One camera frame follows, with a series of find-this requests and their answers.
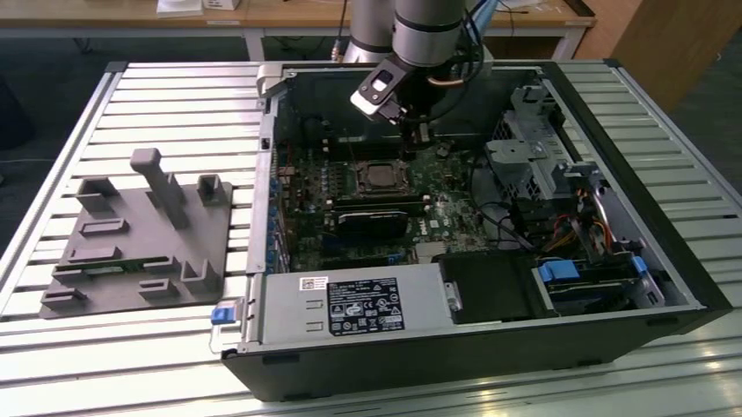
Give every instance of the white label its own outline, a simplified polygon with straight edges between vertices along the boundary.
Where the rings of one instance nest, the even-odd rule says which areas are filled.
[[[299,279],[299,290],[310,291],[312,289],[327,289],[326,276],[306,276]]]
[[[390,315],[387,317],[379,317],[379,321],[383,323],[399,323],[402,321],[400,315]]]
[[[240,24],[239,20],[207,20],[207,24],[220,24],[224,26],[238,26]]]

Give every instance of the sticker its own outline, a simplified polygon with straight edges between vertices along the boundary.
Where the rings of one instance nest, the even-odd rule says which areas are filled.
[[[330,333],[334,336],[404,329],[396,278],[323,285],[327,286]]]
[[[310,291],[312,289],[326,289],[326,288],[327,288],[326,276],[306,276],[299,280],[300,291]]]

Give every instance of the metal slatted table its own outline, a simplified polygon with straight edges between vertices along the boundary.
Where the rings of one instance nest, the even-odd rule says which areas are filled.
[[[607,134],[737,310],[611,364],[296,403],[260,403],[218,362],[210,306],[44,321],[51,270],[88,176],[146,185],[131,150],[158,147],[180,184],[219,173],[235,186],[224,298],[243,295],[260,111],[258,63],[130,64],[108,72],[0,261],[0,414],[717,415],[742,409],[739,195],[622,69],[562,63]],[[585,159],[590,153],[567,128]]]

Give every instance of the table leg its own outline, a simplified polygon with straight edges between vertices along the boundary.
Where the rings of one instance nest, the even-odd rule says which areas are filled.
[[[554,60],[567,60],[571,59],[578,50],[579,41],[585,35],[586,28],[577,27],[567,30],[567,34],[559,40],[557,44],[557,49],[554,50],[553,59]]]
[[[263,28],[250,28],[243,32],[247,53],[254,62],[266,61],[266,51],[263,49],[264,36],[266,30]]]

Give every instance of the motherboard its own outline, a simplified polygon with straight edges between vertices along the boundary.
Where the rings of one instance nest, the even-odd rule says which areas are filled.
[[[332,143],[340,152],[330,144],[282,158],[291,270],[430,263],[486,249],[467,188],[471,152],[442,142],[410,160],[360,159],[394,154],[354,139]]]

